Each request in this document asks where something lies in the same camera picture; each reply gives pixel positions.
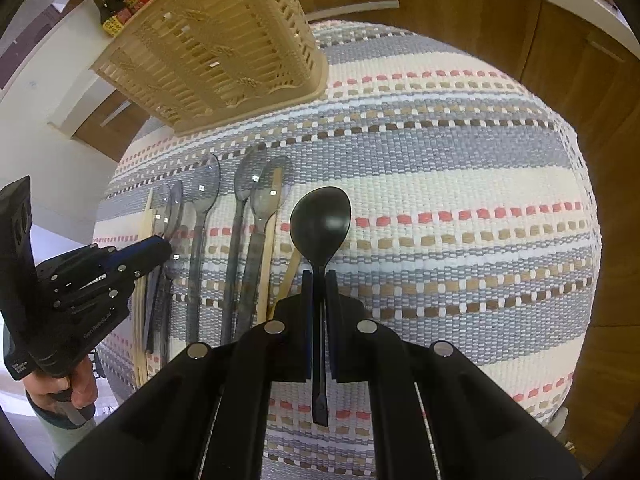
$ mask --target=human hand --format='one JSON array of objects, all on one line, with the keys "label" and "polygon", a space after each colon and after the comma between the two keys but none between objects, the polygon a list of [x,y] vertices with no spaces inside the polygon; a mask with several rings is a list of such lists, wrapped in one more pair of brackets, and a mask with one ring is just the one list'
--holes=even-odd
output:
[{"label": "human hand", "polygon": [[73,388],[71,403],[81,410],[98,398],[98,386],[95,383],[94,366],[89,357],[71,373],[71,377],[54,379],[41,370],[36,370],[22,380],[25,389],[31,396],[33,403],[46,412],[62,413],[57,402],[49,394],[63,392],[69,387]]}]

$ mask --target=table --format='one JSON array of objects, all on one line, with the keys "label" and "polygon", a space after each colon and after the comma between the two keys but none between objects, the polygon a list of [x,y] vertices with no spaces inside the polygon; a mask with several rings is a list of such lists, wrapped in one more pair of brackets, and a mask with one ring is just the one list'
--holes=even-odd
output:
[{"label": "table", "polygon": [[[149,190],[209,152],[222,186],[207,223],[200,338],[220,338],[233,175],[265,142],[288,155],[295,184],[278,213],[271,301],[293,250],[293,206],[320,186],[351,199],[349,235],[330,268],[345,294],[402,338],[458,346],[540,423],[566,397],[590,317],[600,259],[596,206],[575,133],[518,82],[451,46],[398,28],[313,26],[330,70],[317,101],[176,139],[149,121],[98,208],[94,241],[135,240]],[[247,210],[245,230],[252,223]],[[186,337],[194,225],[185,209],[177,253],[171,354]],[[244,254],[248,236],[244,236]],[[238,280],[242,276],[241,256]],[[300,285],[301,266],[292,292]],[[114,393],[134,390],[130,322],[101,345]],[[158,371],[149,356],[148,371]],[[374,472],[367,387],[328,381],[330,426],[311,422],[310,384],[274,384],[264,478]]]}]

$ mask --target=black spoon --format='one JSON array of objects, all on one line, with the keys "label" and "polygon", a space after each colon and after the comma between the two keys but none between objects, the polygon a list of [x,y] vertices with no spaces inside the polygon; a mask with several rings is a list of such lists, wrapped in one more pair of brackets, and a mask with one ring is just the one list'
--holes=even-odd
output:
[{"label": "black spoon", "polygon": [[314,271],[312,409],[314,423],[329,424],[324,365],[324,270],[349,231],[351,203],[337,187],[321,187],[303,196],[291,213],[291,240]]}]

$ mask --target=silver screw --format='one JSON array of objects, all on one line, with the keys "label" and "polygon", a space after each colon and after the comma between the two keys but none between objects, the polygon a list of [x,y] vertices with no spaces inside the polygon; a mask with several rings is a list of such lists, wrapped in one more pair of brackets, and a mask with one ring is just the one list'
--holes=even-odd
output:
[{"label": "silver screw", "polygon": [[433,351],[440,357],[449,357],[453,354],[453,346],[446,341],[438,341],[433,345]]},{"label": "silver screw", "polygon": [[272,319],[264,325],[264,331],[267,334],[281,334],[284,332],[284,323],[277,319]]},{"label": "silver screw", "polygon": [[377,324],[370,319],[363,319],[357,324],[358,332],[363,334],[373,334],[377,329]]},{"label": "silver screw", "polygon": [[194,343],[187,350],[187,355],[191,359],[202,359],[208,353],[209,353],[209,349],[207,348],[207,345],[205,345],[204,343]]}]

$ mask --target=basket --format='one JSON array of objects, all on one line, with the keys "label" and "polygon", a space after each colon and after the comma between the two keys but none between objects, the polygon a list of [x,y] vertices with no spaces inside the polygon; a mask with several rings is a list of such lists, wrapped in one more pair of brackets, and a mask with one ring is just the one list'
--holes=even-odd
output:
[{"label": "basket", "polygon": [[152,0],[92,68],[178,136],[312,101],[328,71],[298,0]]}]

